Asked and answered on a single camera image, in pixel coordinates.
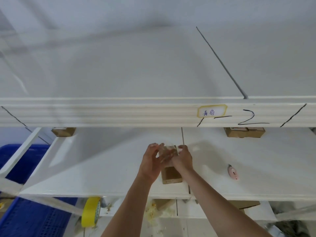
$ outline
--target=right hand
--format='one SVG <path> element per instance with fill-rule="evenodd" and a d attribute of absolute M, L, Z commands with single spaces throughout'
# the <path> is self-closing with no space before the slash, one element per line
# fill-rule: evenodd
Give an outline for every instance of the right hand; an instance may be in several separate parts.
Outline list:
<path fill-rule="evenodd" d="M 186 145 L 178 146 L 179 155 L 175 155 L 172 157 L 171 162 L 177 171 L 180 173 L 184 170 L 193 170 L 192 156 L 188 150 Z"/>

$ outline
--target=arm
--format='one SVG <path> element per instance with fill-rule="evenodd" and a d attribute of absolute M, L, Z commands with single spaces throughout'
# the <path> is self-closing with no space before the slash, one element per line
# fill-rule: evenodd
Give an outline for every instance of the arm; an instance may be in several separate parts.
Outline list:
<path fill-rule="evenodd" d="M 179 148 L 182 149 L 179 156 L 174 156 L 171 161 L 189 184 L 219 237 L 271 237 L 255 221 L 229 203 L 194 171 L 192 156 L 187 146 L 183 145 Z"/>
<path fill-rule="evenodd" d="M 172 151 L 166 151 L 156 158 L 161 145 L 150 144 L 143 156 L 136 179 L 130 187 L 124 201 L 105 228 L 101 237 L 139 237 L 144 211 L 150 187 L 157 179 L 167 157 L 172 157 Z"/>

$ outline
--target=hand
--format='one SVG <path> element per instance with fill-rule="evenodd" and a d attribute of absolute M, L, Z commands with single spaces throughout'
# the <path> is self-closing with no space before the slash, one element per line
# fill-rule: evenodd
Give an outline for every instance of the hand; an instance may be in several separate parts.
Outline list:
<path fill-rule="evenodd" d="M 162 168 L 165 167 L 168 160 L 173 157 L 174 150 L 166 150 L 164 153 L 156 158 L 159 148 L 163 147 L 164 143 L 158 145 L 157 143 L 150 144 L 143 156 L 137 176 L 150 184 L 158 178 Z"/>
<path fill-rule="evenodd" d="M 178 148 L 182 150 L 179 151 L 179 155 L 175 155 L 171 159 L 173 166 L 180 174 L 183 170 L 193 170 L 192 156 L 188 147 L 186 145 L 180 145 Z"/>

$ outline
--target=blue bin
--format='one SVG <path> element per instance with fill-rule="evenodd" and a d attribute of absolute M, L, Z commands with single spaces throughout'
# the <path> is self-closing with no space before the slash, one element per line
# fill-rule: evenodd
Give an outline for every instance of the blue bin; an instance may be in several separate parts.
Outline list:
<path fill-rule="evenodd" d="M 2 167 L 20 145 L 0 147 Z M 49 145 L 31 145 L 7 175 L 7 179 L 24 184 L 30 177 Z M 77 198 L 58 198 L 75 205 Z M 1 237 L 61 237 L 71 214 L 46 205 L 17 197 L 0 219 Z"/>

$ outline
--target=masking tape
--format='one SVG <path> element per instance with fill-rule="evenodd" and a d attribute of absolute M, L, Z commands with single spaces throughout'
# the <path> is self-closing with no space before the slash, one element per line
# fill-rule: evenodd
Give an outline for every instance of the masking tape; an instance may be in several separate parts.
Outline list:
<path fill-rule="evenodd" d="M 89 197 L 81 216 L 82 227 L 94 227 L 100 215 L 100 197 Z"/>

